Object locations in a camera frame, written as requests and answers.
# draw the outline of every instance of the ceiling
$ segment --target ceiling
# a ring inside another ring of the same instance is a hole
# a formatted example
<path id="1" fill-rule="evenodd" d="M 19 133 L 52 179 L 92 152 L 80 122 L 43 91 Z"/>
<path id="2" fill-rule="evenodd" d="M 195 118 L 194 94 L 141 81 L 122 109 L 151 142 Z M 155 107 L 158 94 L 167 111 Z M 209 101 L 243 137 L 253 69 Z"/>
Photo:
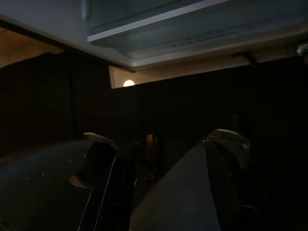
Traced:
<path id="1" fill-rule="evenodd" d="M 0 27 L 0 68 L 61 49 Z"/>

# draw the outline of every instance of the glowing light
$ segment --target glowing light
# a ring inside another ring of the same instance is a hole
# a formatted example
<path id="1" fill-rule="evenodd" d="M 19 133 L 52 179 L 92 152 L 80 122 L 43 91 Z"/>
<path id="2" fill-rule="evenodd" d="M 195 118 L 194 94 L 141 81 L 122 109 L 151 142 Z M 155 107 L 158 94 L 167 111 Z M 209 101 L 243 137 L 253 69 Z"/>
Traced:
<path id="1" fill-rule="evenodd" d="M 135 85 L 134 81 L 126 80 L 123 86 L 128 87 L 128 86 L 133 86 L 133 85 Z"/>

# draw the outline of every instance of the dark background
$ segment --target dark background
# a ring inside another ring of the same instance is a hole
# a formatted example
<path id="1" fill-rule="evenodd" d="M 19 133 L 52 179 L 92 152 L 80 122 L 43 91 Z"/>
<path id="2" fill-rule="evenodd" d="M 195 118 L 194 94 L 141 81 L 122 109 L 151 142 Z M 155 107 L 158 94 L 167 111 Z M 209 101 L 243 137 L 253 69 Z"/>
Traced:
<path id="1" fill-rule="evenodd" d="M 294 57 L 112 90 L 105 64 L 45 54 L 0 69 L 0 155 L 88 131 L 121 142 L 157 133 L 165 139 L 167 170 L 240 112 L 251 118 L 256 182 L 273 199 L 274 216 L 300 227 L 305 214 L 295 204 L 304 206 L 299 198 L 307 188 L 298 175 L 306 165 L 295 138 L 306 118 L 307 76 Z"/>

